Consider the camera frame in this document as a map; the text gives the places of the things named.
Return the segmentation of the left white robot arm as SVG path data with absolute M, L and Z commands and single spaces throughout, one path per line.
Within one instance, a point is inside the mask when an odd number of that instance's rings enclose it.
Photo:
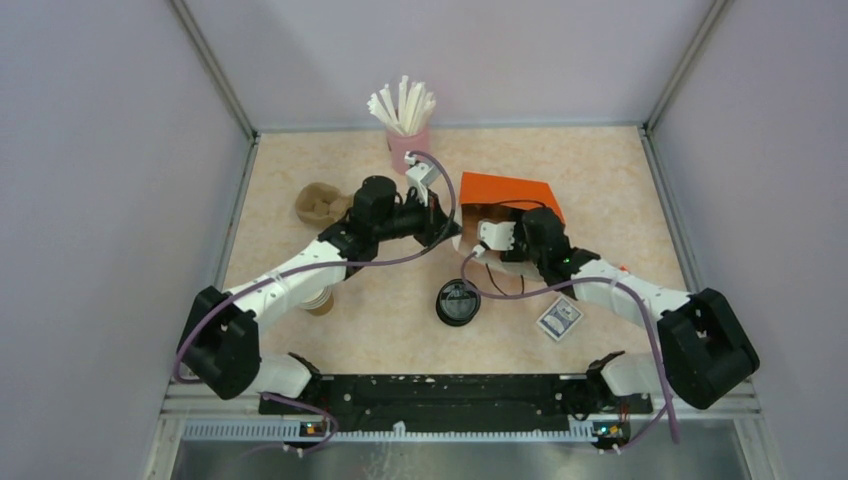
M 297 413 L 319 404 L 317 369 L 301 356 L 264 355 L 260 338 L 292 309 L 329 300 L 332 288 L 363 268 L 379 266 L 384 241 L 414 238 L 430 251 L 461 231 L 454 211 L 444 211 L 437 194 L 412 187 L 400 196 L 393 180 L 371 176 L 355 192 L 342 218 L 300 253 L 260 277 L 223 292 L 199 292 L 180 338 L 175 366 L 187 367 L 193 382 L 218 398 L 244 393 L 282 395 Z

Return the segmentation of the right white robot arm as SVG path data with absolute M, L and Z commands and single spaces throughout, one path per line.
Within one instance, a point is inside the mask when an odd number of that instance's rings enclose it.
M 573 246 L 549 207 L 522 211 L 512 221 L 482 221 L 477 235 L 502 260 L 531 263 L 547 286 L 648 333 L 649 353 L 602 361 L 600 376 L 586 385 L 589 404 L 600 412 L 614 411 L 634 394 L 676 394 L 706 410 L 760 368 L 757 351 L 721 292 L 661 287 L 615 267 Z

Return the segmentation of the stack of brown paper cups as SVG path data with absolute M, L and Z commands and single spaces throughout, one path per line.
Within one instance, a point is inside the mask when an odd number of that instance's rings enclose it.
M 314 297 L 301 302 L 299 308 L 313 316 L 323 316 L 334 307 L 334 295 L 330 289 L 322 290 Z

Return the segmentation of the orange paper bag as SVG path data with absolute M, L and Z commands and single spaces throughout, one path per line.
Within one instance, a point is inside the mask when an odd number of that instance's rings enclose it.
M 465 172 L 461 176 L 457 220 L 461 226 L 459 236 L 452 239 L 454 250 L 465 257 L 478 245 L 477 227 L 481 220 L 491 222 L 522 220 L 530 210 L 548 208 L 561 223 L 565 216 L 549 184 L 543 181 Z M 502 252 L 486 251 L 474 258 L 474 264 L 494 273 L 516 277 L 526 282 L 540 282 L 542 277 L 529 262 L 504 264 Z

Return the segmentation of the stack of black cup lids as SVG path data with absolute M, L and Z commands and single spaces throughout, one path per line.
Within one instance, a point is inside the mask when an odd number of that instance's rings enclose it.
M 461 279 L 446 282 L 435 300 L 436 315 L 441 322 L 451 327 L 463 327 L 479 312 L 481 296 L 467 287 Z

